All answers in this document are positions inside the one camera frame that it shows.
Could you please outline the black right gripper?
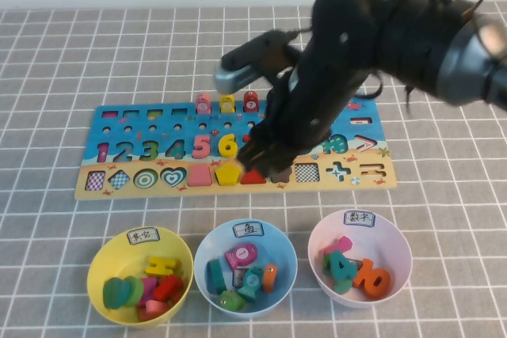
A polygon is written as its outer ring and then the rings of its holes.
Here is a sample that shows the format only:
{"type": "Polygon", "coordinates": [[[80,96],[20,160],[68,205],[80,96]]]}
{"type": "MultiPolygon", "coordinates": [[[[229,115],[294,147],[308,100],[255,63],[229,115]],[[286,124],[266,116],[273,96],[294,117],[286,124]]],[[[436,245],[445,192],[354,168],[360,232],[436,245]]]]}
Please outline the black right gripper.
{"type": "Polygon", "coordinates": [[[372,72],[348,63],[304,56],[269,104],[265,119],[250,132],[238,152],[246,170],[278,174],[289,168],[295,153],[317,146],[331,124],[372,72]]]}

